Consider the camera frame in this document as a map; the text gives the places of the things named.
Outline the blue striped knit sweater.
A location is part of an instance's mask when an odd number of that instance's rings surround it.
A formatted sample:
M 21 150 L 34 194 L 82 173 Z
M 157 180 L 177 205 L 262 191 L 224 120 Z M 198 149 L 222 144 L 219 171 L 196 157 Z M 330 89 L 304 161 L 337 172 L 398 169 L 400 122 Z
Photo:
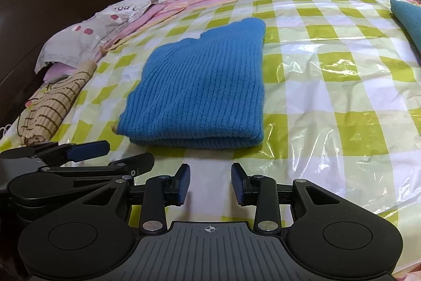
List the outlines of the blue striped knit sweater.
M 115 132 L 137 145 L 247 148 L 263 140 L 265 22 L 245 18 L 155 49 Z

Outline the beige brown striped pillow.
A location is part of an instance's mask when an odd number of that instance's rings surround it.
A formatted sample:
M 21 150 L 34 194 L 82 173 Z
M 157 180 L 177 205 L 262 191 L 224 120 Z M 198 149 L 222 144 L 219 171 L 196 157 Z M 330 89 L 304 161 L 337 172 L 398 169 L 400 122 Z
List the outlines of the beige brown striped pillow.
M 96 68 L 95 61 L 84 61 L 73 74 L 48 84 L 29 100 L 23 123 L 18 125 L 22 145 L 46 143 L 54 136 Z

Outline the pink pillow under grey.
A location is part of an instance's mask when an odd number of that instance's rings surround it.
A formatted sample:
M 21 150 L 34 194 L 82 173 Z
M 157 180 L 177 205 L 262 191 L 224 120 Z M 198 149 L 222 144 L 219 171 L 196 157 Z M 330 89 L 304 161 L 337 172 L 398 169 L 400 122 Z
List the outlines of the pink pillow under grey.
M 43 77 L 45 83 L 55 83 L 72 75 L 76 69 L 64 63 L 53 63 Z

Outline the grey pillow with pink dots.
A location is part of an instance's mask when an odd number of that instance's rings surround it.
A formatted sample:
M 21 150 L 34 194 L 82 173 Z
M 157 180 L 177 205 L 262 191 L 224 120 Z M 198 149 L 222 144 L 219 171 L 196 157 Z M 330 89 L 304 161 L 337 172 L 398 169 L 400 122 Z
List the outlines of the grey pillow with pink dots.
M 119 1 L 91 18 L 55 33 L 43 45 L 34 71 L 38 73 L 49 63 L 62 63 L 77 68 L 82 62 L 92 60 L 102 45 L 157 3 L 154 0 Z

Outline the dark wooden headboard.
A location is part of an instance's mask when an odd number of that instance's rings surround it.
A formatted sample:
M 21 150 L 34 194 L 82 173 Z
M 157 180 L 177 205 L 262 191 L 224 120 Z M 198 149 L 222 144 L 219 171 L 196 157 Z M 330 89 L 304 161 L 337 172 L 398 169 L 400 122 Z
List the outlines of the dark wooden headboard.
M 1 125 L 13 123 L 42 84 L 38 55 L 55 33 L 122 0 L 1 0 Z

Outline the teal folded garment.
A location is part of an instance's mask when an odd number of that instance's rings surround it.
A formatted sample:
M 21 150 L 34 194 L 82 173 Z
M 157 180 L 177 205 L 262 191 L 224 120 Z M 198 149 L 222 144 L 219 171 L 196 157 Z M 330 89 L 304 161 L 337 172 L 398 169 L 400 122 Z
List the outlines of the teal folded garment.
M 415 4 L 391 0 L 391 11 L 408 32 L 418 51 L 421 50 L 421 8 Z

